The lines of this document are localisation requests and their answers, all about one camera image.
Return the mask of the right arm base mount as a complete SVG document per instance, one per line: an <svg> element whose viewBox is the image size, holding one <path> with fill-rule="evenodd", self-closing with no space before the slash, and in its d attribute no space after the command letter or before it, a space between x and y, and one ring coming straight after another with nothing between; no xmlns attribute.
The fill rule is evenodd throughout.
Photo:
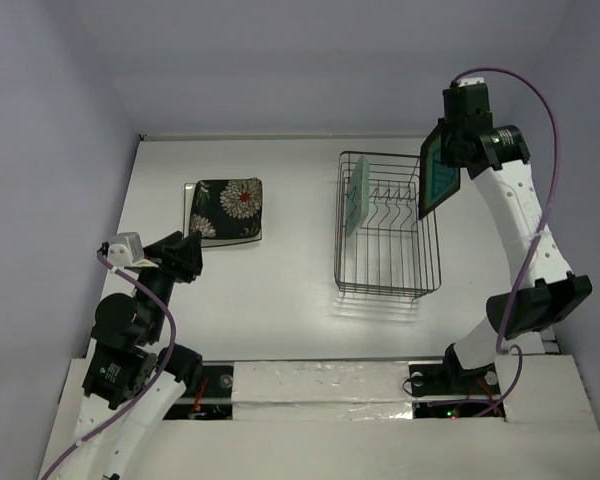
<svg viewBox="0 0 600 480"><path fill-rule="evenodd" d="M441 363L412 363L402 382L416 419L505 418L495 367L449 379Z"/></svg>

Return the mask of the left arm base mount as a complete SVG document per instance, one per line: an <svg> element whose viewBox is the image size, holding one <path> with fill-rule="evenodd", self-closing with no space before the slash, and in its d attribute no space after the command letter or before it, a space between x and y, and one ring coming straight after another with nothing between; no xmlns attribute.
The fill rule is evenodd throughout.
<svg viewBox="0 0 600 480"><path fill-rule="evenodd" d="M233 384L233 363L206 364L197 389L178 399L164 420L231 420Z"/></svg>

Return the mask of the light blue rectangular plate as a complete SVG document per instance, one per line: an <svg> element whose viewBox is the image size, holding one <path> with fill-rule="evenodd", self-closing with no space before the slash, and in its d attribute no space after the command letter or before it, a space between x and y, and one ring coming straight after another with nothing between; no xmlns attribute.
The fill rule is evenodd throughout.
<svg viewBox="0 0 600 480"><path fill-rule="evenodd" d="M352 169L346 192L344 226L346 237L351 237L366 221L369 213L370 164L361 154Z"/></svg>

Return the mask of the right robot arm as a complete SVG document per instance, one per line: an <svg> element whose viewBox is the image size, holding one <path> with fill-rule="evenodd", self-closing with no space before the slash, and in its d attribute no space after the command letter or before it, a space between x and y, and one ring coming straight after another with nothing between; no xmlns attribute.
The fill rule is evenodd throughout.
<svg viewBox="0 0 600 480"><path fill-rule="evenodd" d="M445 351L442 384L462 392L514 340L565 320L592 293L562 256L538 200L530 154L521 131L497 127L483 79L455 81L444 90L441 161L467 170L486 202L508 262L511 290L490 297L484 319Z"/></svg>

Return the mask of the black floral square plate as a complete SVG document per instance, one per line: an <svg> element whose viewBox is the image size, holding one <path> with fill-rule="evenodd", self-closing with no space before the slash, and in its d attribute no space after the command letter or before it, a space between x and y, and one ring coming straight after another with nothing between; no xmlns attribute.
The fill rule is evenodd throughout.
<svg viewBox="0 0 600 480"><path fill-rule="evenodd" d="M212 243L241 243L262 238L261 225L253 219L226 220L193 215L189 227L191 232L199 232L205 241Z"/></svg>

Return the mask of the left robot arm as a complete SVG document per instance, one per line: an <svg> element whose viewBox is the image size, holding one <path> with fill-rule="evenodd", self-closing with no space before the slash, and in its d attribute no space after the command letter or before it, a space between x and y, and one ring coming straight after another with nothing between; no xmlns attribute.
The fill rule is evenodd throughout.
<svg viewBox="0 0 600 480"><path fill-rule="evenodd" d="M72 443L44 479L127 478L175 401L201 383L202 356L177 344L169 308L175 285L202 272L200 233L175 231L148 246L136 232L118 233L96 257L132 291L96 307Z"/></svg>

